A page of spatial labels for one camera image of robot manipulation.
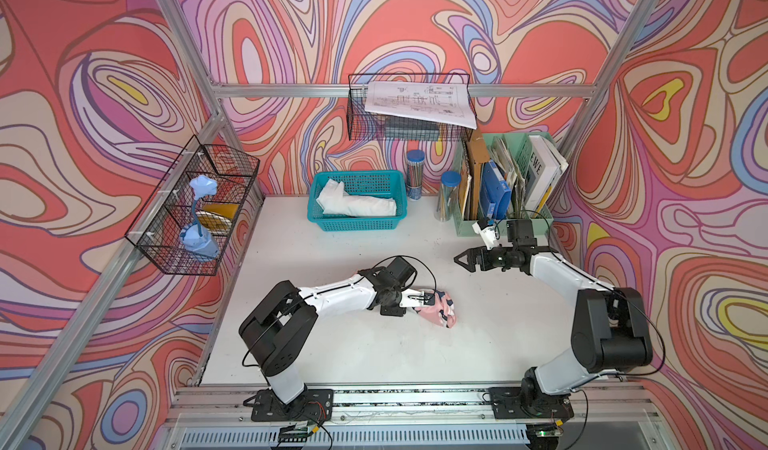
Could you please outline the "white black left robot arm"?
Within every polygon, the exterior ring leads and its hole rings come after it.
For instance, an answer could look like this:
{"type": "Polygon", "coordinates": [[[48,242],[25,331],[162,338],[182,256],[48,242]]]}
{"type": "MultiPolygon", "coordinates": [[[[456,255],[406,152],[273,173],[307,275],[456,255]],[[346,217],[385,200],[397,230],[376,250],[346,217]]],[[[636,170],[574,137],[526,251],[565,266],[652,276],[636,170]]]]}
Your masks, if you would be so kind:
{"type": "Polygon", "coordinates": [[[306,391],[295,362],[317,321],[375,309],[402,317],[409,309],[433,305],[432,291],[413,287],[416,275],[405,257],[395,256],[336,283],[297,287],[281,281],[243,320],[238,335],[274,397],[288,406],[306,391]]]}

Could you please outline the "pink shark print shorts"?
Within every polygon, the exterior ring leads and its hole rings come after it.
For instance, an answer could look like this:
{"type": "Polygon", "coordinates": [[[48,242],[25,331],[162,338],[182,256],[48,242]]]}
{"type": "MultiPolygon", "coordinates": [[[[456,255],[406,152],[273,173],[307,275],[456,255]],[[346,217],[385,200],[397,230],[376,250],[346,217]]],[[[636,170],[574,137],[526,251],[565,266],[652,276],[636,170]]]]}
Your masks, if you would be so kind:
{"type": "Polygon", "coordinates": [[[435,291],[432,296],[434,297],[433,304],[417,307],[415,309],[416,313],[421,318],[435,325],[447,329],[452,328],[457,322],[452,297],[448,293],[441,291],[435,291]]]}

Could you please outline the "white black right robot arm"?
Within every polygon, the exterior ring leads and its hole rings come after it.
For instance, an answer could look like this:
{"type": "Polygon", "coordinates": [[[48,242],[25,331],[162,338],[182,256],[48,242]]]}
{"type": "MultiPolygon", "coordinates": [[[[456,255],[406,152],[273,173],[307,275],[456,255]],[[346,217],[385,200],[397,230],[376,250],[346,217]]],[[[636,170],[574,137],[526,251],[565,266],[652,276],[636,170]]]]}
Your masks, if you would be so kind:
{"type": "Polygon", "coordinates": [[[573,309],[570,346],[544,365],[529,368],[519,387],[493,388],[496,418],[572,418],[571,394],[606,375],[625,374],[653,360],[650,321],[642,296],[633,288],[615,287],[568,262],[549,245],[540,244],[529,219],[499,224],[482,218],[472,229],[482,239],[454,259],[470,273],[517,269],[553,290],[573,309]]]}

